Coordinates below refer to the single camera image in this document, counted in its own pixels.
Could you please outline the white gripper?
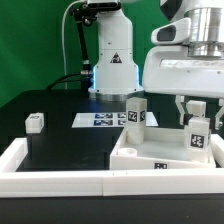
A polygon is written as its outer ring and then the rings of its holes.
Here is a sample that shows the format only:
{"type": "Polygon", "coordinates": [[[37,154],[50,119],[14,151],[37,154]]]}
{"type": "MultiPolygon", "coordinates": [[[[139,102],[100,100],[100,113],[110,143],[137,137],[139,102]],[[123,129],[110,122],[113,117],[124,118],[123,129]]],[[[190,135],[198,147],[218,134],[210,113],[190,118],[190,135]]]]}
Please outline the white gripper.
{"type": "Polygon", "coordinates": [[[215,130],[224,115],[224,20],[215,17],[185,17],[155,29],[154,47],[144,63],[145,91],[177,95],[175,104],[184,124],[185,97],[219,99],[215,130]]]}

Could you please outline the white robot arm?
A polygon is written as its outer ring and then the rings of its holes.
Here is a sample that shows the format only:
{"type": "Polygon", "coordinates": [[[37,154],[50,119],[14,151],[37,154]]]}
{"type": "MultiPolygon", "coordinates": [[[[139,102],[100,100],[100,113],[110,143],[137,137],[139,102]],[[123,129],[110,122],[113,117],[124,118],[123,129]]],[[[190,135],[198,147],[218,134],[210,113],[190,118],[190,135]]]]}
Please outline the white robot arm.
{"type": "Polygon", "coordinates": [[[181,105],[185,96],[224,101],[224,0],[159,0],[169,21],[155,29],[155,45],[144,63],[143,76],[132,56],[132,23],[120,0],[87,0],[99,12],[99,61],[94,68],[94,93],[123,94],[138,87],[172,94],[181,105]]]}

